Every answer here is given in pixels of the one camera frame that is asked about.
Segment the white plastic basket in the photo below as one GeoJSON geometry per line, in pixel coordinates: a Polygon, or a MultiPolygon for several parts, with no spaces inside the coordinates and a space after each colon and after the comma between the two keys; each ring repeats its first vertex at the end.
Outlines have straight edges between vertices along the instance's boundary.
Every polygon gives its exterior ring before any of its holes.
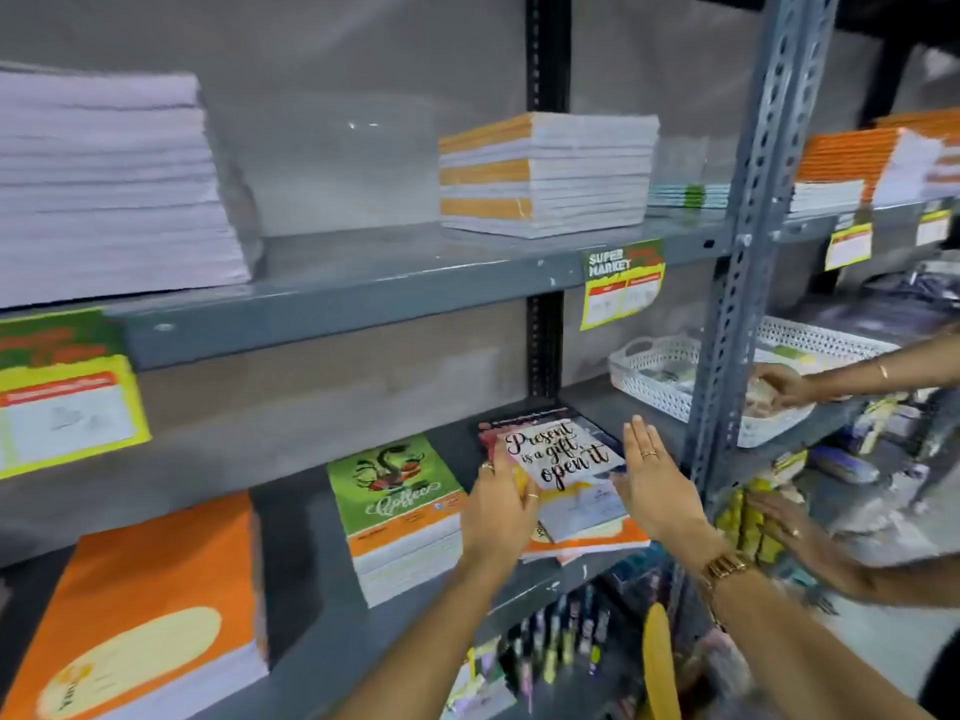
{"type": "Polygon", "coordinates": [[[759,328],[756,329],[756,339],[760,343],[781,344],[808,353],[832,356],[844,365],[872,359],[899,348],[894,343],[854,336],[830,328],[821,328],[819,325],[774,318],[772,315],[763,316],[759,328]]]}
{"type": "MultiPolygon", "coordinates": [[[[652,379],[642,370],[656,371],[664,365],[676,361],[688,361],[696,364],[700,358],[700,341],[688,336],[667,336],[664,338],[640,337],[609,355],[609,378],[613,386],[631,397],[649,404],[683,423],[690,421],[690,405],[693,397],[680,391],[676,386],[664,384],[652,379]]],[[[753,361],[786,364],[801,374],[811,369],[799,361],[787,359],[769,351],[757,349],[753,352],[753,361]]],[[[757,447],[772,440],[791,427],[801,423],[813,411],[813,405],[800,409],[787,409],[773,416],[742,416],[738,447],[757,447]]]]}

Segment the price tag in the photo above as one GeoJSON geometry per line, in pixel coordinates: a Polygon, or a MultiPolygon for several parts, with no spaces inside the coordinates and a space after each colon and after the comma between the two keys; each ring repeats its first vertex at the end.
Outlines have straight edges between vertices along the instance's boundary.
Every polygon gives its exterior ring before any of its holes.
{"type": "Polygon", "coordinates": [[[938,209],[922,215],[917,226],[917,245],[929,245],[946,240],[951,233],[952,214],[953,212],[949,209],[938,209]]]}
{"type": "Polygon", "coordinates": [[[0,478],[148,440],[137,378],[102,313],[0,321],[0,478]]]}
{"type": "Polygon", "coordinates": [[[832,271],[869,260],[873,254],[873,247],[874,226],[872,224],[855,224],[852,227],[838,229],[830,235],[823,269],[832,271]]]}
{"type": "Polygon", "coordinates": [[[654,302],[665,274],[663,240],[584,254],[586,288],[580,330],[640,313],[654,302]]]}

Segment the concrete wall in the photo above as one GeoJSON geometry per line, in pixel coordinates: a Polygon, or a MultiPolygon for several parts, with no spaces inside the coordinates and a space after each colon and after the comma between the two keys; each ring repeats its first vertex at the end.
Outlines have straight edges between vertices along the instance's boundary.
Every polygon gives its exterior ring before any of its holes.
{"type": "MultiPolygon", "coordinates": [[[[758,16],[574,7],[574,112],[657,113],[665,135],[709,136],[710,166],[729,172],[758,16]]],[[[877,48],[834,37],[816,126],[855,123],[877,48]]],[[[525,108],[523,0],[0,0],[0,59],[195,71],[271,236],[436,219],[437,137],[525,108]]],[[[602,374],[636,335],[695,333],[712,270],[670,269],[647,312],[584,334],[570,291],[564,381],[602,374]]],[[[144,373],[152,443],[0,483],[0,564],[520,399],[524,313],[503,303],[144,373]]]]}

